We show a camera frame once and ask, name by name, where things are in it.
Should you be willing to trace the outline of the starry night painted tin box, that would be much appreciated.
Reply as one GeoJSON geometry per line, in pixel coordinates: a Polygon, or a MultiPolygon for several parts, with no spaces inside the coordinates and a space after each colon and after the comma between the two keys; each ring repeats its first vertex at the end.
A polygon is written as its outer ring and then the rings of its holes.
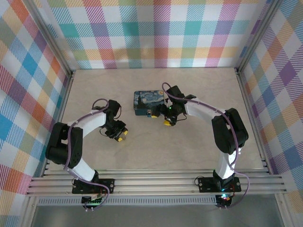
{"type": "Polygon", "coordinates": [[[147,110],[164,104],[164,92],[162,90],[134,91],[133,104],[136,116],[147,116],[147,110]]]}

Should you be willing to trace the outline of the black base plate left arm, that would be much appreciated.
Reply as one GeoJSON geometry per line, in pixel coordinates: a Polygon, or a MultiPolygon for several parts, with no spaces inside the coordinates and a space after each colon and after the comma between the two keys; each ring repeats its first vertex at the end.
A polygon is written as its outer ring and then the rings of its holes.
{"type": "Polygon", "coordinates": [[[73,180],[72,181],[72,194],[105,194],[107,193],[107,189],[104,185],[109,189],[109,193],[114,192],[115,180],[114,179],[97,179],[93,183],[85,183],[81,180],[73,180]]]}

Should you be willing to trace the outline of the black base plate right arm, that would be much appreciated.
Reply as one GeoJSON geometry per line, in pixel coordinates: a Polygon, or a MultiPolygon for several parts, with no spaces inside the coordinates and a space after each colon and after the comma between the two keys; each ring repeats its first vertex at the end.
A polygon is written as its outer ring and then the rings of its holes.
{"type": "Polygon", "coordinates": [[[241,192],[241,184],[238,177],[234,177],[221,189],[216,186],[212,177],[199,177],[198,178],[198,189],[200,193],[207,192],[241,192]]]}

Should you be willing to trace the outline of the narrow aluminium base rail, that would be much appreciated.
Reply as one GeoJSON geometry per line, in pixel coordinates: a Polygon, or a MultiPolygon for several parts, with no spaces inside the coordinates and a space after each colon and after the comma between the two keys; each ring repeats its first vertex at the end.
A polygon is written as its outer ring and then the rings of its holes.
{"type": "MultiPolygon", "coordinates": [[[[266,168],[238,170],[246,175],[270,175],[266,168]]],[[[100,175],[160,175],[160,174],[194,174],[207,175],[213,174],[212,169],[190,169],[190,170],[98,170],[100,175]]],[[[69,176],[67,171],[63,170],[45,170],[42,177],[69,176]]]]}

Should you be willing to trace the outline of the aluminium table side rail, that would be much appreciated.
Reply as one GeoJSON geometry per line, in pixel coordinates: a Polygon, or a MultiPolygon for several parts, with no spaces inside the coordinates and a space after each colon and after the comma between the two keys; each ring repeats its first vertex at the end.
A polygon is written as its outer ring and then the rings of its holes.
{"type": "MultiPolygon", "coordinates": [[[[71,91],[71,87],[72,87],[72,84],[73,84],[75,73],[76,73],[76,70],[72,71],[71,75],[68,79],[67,87],[66,87],[65,92],[64,92],[63,100],[62,100],[62,103],[60,105],[59,114],[56,118],[56,122],[61,122],[62,121],[64,112],[65,112],[65,108],[66,108],[66,105],[67,105],[67,101],[68,101],[68,98],[69,98],[69,94],[70,94],[70,91],[71,91]]],[[[45,170],[47,170],[47,167],[46,167],[47,164],[48,164],[48,159],[45,158],[44,161],[43,161],[43,165],[42,165],[42,169],[40,171],[39,177],[44,176],[44,172],[45,172],[45,170]]]]}
{"type": "Polygon", "coordinates": [[[256,144],[257,144],[257,147],[258,147],[259,155],[261,157],[261,160],[263,162],[265,162],[265,164],[266,164],[265,167],[267,168],[268,173],[270,175],[273,175],[271,164],[268,160],[268,157],[267,157],[267,154],[266,154],[266,151],[265,151],[265,147],[264,147],[264,143],[263,143],[261,134],[258,130],[257,120],[255,118],[253,108],[250,105],[249,95],[248,95],[248,92],[247,92],[247,90],[244,86],[244,82],[242,81],[242,78],[241,78],[241,73],[239,72],[239,70],[237,68],[234,68],[234,71],[235,71],[235,75],[236,75],[236,78],[237,78],[237,81],[238,81],[238,84],[239,84],[239,87],[240,87],[240,90],[241,90],[242,98],[243,98],[245,108],[246,108],[246,111],[247,111],[247,114],[248,114],[248,117],[249,117],[249,121],[250,121],[250,124],[251,124],[253,135],[254,135],[254,138],[255,138],[255,141],[256,141],[256,144]]]}

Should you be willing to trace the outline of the wide aluminium base rail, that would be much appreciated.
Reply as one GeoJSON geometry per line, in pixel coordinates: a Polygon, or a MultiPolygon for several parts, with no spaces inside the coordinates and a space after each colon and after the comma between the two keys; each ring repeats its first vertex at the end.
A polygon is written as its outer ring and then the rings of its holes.
{"type": "MultiPolygon", "coordinates": [[[[198,194],[198,180],[193,176],[168,177],[132,177],[119,178],[114,176],[114,195],[191,195],[198,194]]],[[[72,179],[43,177],[34,178],[27,191],[28,195],[55,196],[72,195],[72,179]]],[[[286,186],[280,176],[250,176],[249,179],[240,177],[241,192],[243,194],[276,194],[287,192],[286,186]]]]}

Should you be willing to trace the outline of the aluminium frame post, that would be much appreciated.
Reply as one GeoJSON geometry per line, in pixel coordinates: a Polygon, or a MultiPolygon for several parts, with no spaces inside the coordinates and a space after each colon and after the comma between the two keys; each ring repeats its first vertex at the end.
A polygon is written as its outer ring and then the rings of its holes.
{"type": "Polygon", "coordinates": [[[240,61],[239,66],[235,68],[239,75],[243,72],[243,70],[249,63],[249,60],[251,59],[261,38],[263,37],[264,33],[266,32],[267,28],[269,27],[270,22],[272,21],[273,17],[275,16],[275,14],[276,14],[277,10],[279,9],[279,7],[281,6],[282,2],[283,2],[283,0],[272,0],[271,1],[263,20],[260,22],[260,24],[256,30],[256,33],[255,33],[250,45],[247,48],[247,51],[245,52],[243,58],[240,61]]]}
{"type": "Polygon", "coordinates": [[[38,7],[35,5],[34,0],[22,0],[22,2],[29,11],[30,15],[33,17],[33,20],[36,22],[41,34],[45,38],[46,42],[49,44],[50,49],[53,51],[59,64],[62,66],[63,71],[69,78],[71,78],[73,71],[70,69],[66,59],[64,58],[61,50],[59,49],[59,46],[53,38],[47,23],[43,19],[40,11],[38,10],[38,7]]]}

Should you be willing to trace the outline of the aluminium frame leg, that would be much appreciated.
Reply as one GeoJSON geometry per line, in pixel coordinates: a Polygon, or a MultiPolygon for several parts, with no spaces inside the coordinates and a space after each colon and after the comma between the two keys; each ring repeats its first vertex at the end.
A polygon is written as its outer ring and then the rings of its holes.
{"type": "Polygon", "coordinates": [[[31,227],[38,205],[38,196],[26,196],[21,207],[18,227],[31,227]]]}
{"type": "Polygon", "coordinates": [[[278,194],[275,194],[275,198],[277,201],[278,209],[279,209],[280,215],[282,217],[284,226],[285,227],[294,227],[292,218],[290,215],[290,211],[288,209],[284,195],[281,193],[278,193],[278,194]]]}

